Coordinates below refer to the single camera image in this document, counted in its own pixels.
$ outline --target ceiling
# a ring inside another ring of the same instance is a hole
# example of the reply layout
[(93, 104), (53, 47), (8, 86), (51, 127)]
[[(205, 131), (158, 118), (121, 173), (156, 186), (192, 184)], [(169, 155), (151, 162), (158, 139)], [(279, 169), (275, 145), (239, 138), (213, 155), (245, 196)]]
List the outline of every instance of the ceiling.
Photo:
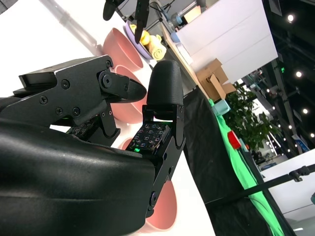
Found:
[(315, 1), (265, 0), (263, 5), (279, 58), (262, 68), (266, 80), (259, 86), (275, 107), (271, 114), (275, 125), (281, 125), (283, 151), (290, 149), (286, 154), (293, 157), (299, 154), (291, 137), (294, 133), (315, 148), (311, 137), (315, 134)]

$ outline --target green cloth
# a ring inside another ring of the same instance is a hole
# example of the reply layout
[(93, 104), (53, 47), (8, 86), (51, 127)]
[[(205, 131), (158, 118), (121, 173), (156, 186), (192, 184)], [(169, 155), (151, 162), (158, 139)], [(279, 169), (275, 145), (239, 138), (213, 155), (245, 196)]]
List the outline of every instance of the green cloth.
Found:
[[(214, 106), (214, 103), (211, 99), (209, 99), (209, 103), (211, 104), (211, 106)], [(220, 127), (220, 132), (224, 141), (227, 154), (231, 160), (237, 178), (239, 179), (244, 189), (256, 186), (257, 180), (255, 179), (249, 168), (247, 168), (246, 164), (243, 162), (243, 156), (241, 156), (239, 152), (232, 147), (228, 140), (227, 133), (231, 131), (231, 129), (226, 125), (225, 120), (222, 116), (217, 116), (217, 121)], [(282, 228), (263, 193), (258, 192), (252, 194), (249, 196), (249, 198), (268, 223), (273, 235), (284, 236)]]

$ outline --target yellow toy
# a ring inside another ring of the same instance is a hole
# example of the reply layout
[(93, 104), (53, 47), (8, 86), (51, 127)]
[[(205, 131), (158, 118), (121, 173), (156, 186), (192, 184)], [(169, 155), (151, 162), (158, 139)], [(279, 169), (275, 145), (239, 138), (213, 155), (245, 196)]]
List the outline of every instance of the yellow toy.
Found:
[[(134, 33), (137, 26), (130, 25), (132, 32)], [(140, 39), (140, 43), (146, 46), (151, 56), (155, 60), (162, 60), (166, 53), (166, 48), (161, 44), (162, 38), (158, 34), (156, 36), (150, 35), (147, 31), (143, 31)]]

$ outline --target screw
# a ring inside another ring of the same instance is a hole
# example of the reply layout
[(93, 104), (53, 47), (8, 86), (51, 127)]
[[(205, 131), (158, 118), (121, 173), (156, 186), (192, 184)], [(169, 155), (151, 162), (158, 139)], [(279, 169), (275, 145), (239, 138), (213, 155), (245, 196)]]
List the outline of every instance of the screw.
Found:
[(47, 97), (45, 97), (45, 96), (41, 96), (41, 97), (39, 98), (39, 102), (40, 102), (40, 104), (45, 105), (45, 104), (47, 104), (48, 99), (47, 99)]
[(70, 82), (68, 80), (62, 80), (61, 81), (61, 87), (63, 89), (69, 89), (70, 88)]
[(72, 113), (75, 117), (80, 115), (80, 109), (78, 107), (73, 108)]
[(101, 82), (102, 82), (103, 87), (106, 89), (112, 86), (112, 79), (110, 78), (109, 75), (104, 75)]
[(107, 68), (112, 67), (112, 63), (110, 63), (110, 61), (107, 61), (107, 62), (106, 62), (106, 67), (107, 67)]
[(58, 116), (62, 115), (62, 114), (63, 114), (63, 109), (62, 109), (61, 107), (57, 107), (57, 108), (56, 108), (56, 114), (57, 114)]
[(150, 205), (154, 207), (156, 203), (157, 203), (157, 197), (156, 197), (155, 191), (153, 191), (150, 197)]

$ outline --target white table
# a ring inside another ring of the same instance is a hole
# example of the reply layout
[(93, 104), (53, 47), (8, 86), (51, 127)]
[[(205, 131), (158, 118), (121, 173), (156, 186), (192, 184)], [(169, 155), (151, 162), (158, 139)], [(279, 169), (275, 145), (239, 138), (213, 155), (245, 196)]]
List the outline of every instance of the white table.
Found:
[[(123, 20), (114, 14), (108, 22), (102, 18), (105, 0), (57, 0), (96, 41), (102, 44), (112, 27), (124, 33)], [(19, 75), (42, 69), (64, 61), (94, 56), (76, 37), (65, 29), (51, 12), (38, 0), (19, 0), (0, 15), (0, 97), (12, 95), (22, 88)], [(151, 69), (143, 60), (144, 68), (136, 72), (141, 83), (148, 88)], [(141, 124), (128, 125), (116, 121), (121, 134), (112, 145), (134, 136)], [(178, 201), (178, 215), (174, 227), (167, 235), (210, 235), (215, 233), (206, 208), (193, 181), (184, 154), (181, 155), (172, 178)]]

